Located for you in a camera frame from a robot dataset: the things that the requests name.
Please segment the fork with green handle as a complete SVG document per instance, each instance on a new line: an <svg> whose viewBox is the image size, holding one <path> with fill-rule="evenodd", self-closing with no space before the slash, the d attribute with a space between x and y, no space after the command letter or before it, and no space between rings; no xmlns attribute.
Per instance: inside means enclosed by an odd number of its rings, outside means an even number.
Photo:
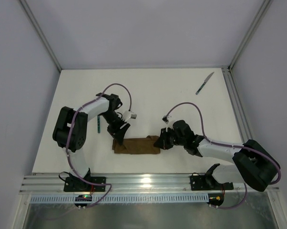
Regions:
<svg viewBox="0 0 287 229"><path fill-rule="evenodd" d="M100 122L100 116L97 116L97 133L101 133L101 122Z"/></svg>

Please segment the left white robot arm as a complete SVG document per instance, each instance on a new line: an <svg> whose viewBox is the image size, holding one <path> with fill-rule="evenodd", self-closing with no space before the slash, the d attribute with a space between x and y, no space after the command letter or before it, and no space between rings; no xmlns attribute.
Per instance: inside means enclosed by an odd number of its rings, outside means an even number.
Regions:
<svg viewBox="0 0 287 229"><path fill-rule="evenodd" d="M93 101L78 109L65 106L60 110L52 138L65 150L70 166L69 176L64 184L65 192L89 191L93 186L93 178L83 151L89 121L102 116L108 124L108 133L118 144L123 144L130 124L116 113L122 105L118 95L99 93Z"/></svg>

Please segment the brown cloth napkin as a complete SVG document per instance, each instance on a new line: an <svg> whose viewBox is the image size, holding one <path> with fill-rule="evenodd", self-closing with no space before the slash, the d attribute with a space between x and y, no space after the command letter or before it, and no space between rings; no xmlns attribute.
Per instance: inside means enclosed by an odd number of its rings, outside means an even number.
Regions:
<svg viewBox="0 0 287 229"><path fill-rule="evenodd" d="M115 154L157 155L161 153L159 148L154 147L158 138L156 135L148 135L145 138L126 138L122 145L113 140L112 150Z"/></svg>

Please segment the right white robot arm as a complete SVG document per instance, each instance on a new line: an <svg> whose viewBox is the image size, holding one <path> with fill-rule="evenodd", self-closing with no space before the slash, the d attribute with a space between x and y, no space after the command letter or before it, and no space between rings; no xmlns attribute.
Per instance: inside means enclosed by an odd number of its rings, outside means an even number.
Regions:
<svg viewBox="0 0 287 229"><path fill-rule="evenodd" d="M184 120L162 128L154 146L163 150L182 146L192 156L229 162L227 166L214 164L206 172L207 176L219 184L245 183L263 192L279 177L279 163L257 141L250 139L242 145L216 143L195 134Z"/></svg>

